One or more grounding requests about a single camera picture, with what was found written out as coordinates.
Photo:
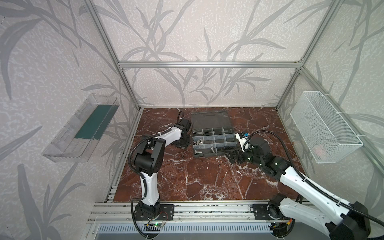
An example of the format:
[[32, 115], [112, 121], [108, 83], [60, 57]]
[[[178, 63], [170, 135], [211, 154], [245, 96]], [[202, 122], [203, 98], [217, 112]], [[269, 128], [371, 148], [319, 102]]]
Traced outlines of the grey plastic compartment organizer box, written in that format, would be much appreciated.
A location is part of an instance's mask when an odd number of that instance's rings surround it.
[[191, 114], [192, 141], [193, 137], [202, 137], [206, 144], [205, 149], [194, 149], [205, 152], [195, 155], [195, 158], [210, 158], [223, 156], [226, 151], [237, 148], [239, 141], [235, 137], [235, 128], [227, 111], [210, 111]]

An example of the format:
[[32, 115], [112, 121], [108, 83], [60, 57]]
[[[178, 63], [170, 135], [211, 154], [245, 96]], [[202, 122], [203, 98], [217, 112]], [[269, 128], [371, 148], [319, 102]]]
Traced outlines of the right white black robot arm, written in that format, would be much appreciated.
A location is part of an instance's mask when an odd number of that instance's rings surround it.
[[292, 159], [274, 156], [267, 141], [251, 138], [248, 134], [236, 134], [240, 146], [230, 152], [233, 162], [249, 162], [279, 183], [298, 193], [296, 200], [278, 194], [269, 200], [267, 214], [274, 220], [289, 222], [270, 227], [273, 236], [283, 239], [294, 227], [296, 220], [318, 230], [331, 240], [368, 240], [371, 222], [383, 225], [383, 221], [370, 216], [361, 203], [347, 203], [327, 191], [300, 172]]

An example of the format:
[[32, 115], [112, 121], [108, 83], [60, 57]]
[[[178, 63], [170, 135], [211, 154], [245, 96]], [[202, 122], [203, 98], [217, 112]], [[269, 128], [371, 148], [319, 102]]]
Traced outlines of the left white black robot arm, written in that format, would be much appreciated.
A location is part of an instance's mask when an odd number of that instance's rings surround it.
[[191, 144], [188, 134], [191, 126], [190, 120], [181, 118], [164, 131], [144, 136], [129, 153], [129, 167], [141, 179], [142, 197], [138, 200], [138, 208], [143, 212], [159, 214], [158, 172], [163, 164], [165, 148], [173, 145], [186, 149]]

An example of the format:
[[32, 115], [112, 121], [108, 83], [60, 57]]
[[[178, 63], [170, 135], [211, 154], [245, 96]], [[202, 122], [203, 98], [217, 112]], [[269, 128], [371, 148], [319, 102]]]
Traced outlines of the silver screws inside organizer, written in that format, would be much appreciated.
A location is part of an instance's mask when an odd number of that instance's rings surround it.
[[205, 149], [207, 146], [204, 139], [201, 137], [193, 137], [193, 148], [194, 149]]

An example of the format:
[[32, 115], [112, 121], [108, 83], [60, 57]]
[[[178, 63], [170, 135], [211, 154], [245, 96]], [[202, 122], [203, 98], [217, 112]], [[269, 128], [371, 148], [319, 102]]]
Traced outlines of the red object in basket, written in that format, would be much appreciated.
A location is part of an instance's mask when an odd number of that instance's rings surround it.
[[315, 145], [314, 151], [315, 151], [315, 154], [320, 158], [326, 158], [328, 156], [328, 152], [323, 145]]

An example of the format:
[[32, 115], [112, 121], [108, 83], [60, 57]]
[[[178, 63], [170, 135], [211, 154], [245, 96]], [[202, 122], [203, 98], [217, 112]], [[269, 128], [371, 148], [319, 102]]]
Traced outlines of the green electronics board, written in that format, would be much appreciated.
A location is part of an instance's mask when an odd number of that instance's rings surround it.
[[163, 227], [165, 227], [166, 223], [160, 223], [160, 222], [155, 222], [155, 223], [147, 223], [145, 224], [145, 231], [147, 232], [159, 232]]

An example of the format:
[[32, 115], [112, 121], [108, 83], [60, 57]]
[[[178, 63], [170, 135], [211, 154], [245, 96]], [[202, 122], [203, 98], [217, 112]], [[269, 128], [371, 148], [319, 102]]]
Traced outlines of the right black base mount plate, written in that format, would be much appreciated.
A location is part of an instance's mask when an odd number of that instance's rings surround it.
[[250, 211], [254, 214], [255, 220], [288, 221], [277, 207], [270, 207], [269, 204], [253, 204]]

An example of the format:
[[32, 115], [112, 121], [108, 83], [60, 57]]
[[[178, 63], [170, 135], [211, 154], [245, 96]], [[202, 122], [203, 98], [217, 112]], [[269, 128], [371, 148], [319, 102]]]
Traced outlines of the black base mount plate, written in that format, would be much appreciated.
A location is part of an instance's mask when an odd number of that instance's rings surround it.
[[269, 204], [253, 204], [250, 211], [254, 214], [255, 220], [288, 221], [277, 207], [270, 207]]
[[136, 221], [149, 221], [152, 219], [171, 221], [173, 220], [174, 213], [175, 205], [173, 204], [157, 204], [155, 206], [136, 205], [134, 209]]

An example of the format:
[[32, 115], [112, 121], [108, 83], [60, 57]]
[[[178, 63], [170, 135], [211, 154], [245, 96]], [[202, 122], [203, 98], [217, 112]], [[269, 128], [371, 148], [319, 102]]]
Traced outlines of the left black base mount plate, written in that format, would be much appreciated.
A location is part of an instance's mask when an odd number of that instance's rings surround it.
[[171, 221], [173, 220], [174, 213], [175, 205], [173, 204], [157, 204], [155, 206], [136, 205], [134, 209], [136, 221], [149, 221], [152, 219]]

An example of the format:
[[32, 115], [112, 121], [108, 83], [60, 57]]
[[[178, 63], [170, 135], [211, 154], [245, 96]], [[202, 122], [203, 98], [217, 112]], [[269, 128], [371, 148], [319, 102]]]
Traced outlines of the aluminium front rail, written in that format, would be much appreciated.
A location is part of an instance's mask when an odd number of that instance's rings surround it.
[[[288, 218], [272, 219], [267, 214], [268, 201], [171, 201], [172, 210], [162, 210], [156, 217], [169, 223], [274, 223], [287, 222]], [[131, 204], [128, 202], [95, 204], [87, 219], [88, 224], [132, 223]]]

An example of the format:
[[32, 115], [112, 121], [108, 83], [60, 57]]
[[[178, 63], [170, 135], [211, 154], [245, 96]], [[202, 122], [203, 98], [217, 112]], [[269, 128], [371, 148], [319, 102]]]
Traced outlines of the clear plastic wall bin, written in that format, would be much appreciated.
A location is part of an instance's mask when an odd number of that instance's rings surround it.
[[42, 155], [54, 163], [86, 163], [120, 104], [117, 97], [89, 94]]

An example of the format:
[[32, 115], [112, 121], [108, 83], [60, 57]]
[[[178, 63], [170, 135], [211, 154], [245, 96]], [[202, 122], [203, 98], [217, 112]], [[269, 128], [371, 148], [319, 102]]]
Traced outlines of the aluminium cage frame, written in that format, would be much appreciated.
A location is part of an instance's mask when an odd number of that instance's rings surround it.
[[[384, 217], [383, 1], [87, 1], [135, 108], [275, 107], [307, 175]], [[364, 145], [318, 164], [291, 111], [319, 91]]]

